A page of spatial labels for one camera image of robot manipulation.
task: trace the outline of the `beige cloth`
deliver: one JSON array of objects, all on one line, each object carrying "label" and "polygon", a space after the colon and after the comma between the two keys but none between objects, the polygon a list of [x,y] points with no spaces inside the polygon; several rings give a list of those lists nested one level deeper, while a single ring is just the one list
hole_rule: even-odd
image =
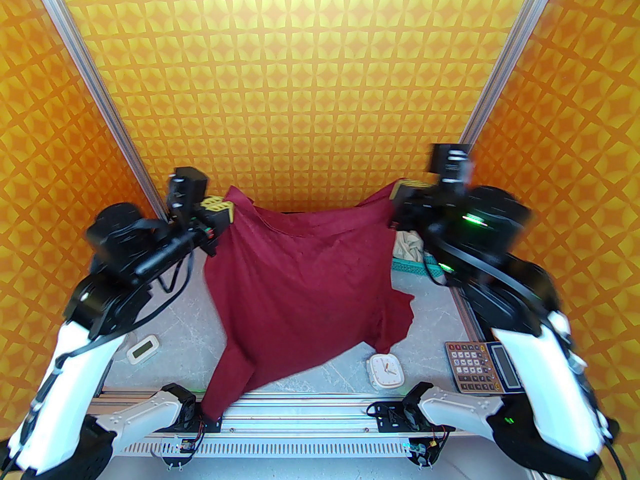
[{"label": "beige cloth", "polygon": [[415,231],[397,231],[393,244],[393,257],[422,262],[423,246],[423,239]]}]

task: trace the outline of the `calculator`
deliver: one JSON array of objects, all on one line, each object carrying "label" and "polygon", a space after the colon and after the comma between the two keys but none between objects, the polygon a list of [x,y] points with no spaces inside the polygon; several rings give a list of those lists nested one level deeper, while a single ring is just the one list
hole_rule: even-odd
[{"label": "calculator", "polygon": [[524,393],[522,382],[505,346],[488,343],[447,341],[446,356],[460,393],[504,395]]}]

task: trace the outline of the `red cloth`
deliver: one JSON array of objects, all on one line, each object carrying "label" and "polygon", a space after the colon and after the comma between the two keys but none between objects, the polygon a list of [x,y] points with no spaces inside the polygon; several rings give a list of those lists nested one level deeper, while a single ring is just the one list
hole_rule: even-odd
[{"label": "red cloth", "polygon": [[227,340],[205,414],[361,341],[385,354],[406,338],[413,295],[391,288],[391,189],[355,208],[282,214],[230,188],[233,224],[204,267]]}]

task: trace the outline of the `vented panel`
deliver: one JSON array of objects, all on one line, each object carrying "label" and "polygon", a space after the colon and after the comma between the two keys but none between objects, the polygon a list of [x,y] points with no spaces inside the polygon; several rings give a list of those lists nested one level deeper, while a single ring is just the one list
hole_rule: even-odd
[{"label": "vented panel", "polygon": [[[183,439],[149,437],[117,453],[121,457],[149,457],[153,452],[163,457],[188,457],[180,453]],[[406,438],[205,438],[196,457],[217,458],[300,458],[300,457],[408,457]]]}]

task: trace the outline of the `orange patterned wall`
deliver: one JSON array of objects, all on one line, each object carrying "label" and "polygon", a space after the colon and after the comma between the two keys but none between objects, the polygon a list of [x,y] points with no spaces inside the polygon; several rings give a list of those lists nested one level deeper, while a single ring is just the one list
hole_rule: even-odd
[{"label": "orange patterned wall", "polygon": [[175,165],[279,210],[422,178],[523,0],[66,0],[160,192]]},{"label": "orange patterned wall", "polygon": [[104,206],[151,209],[41,0],[0,0],[0,439],[25,415],[67,298],[87,272],[83,234]]},{"label": "orange patterned wall", "polygon": [[474,150],[478,182],[537,212],[516,253],[556,279],[589,378],[622,425],[630,479],[640,478],[639,31],[640,0],[551,0]]}]

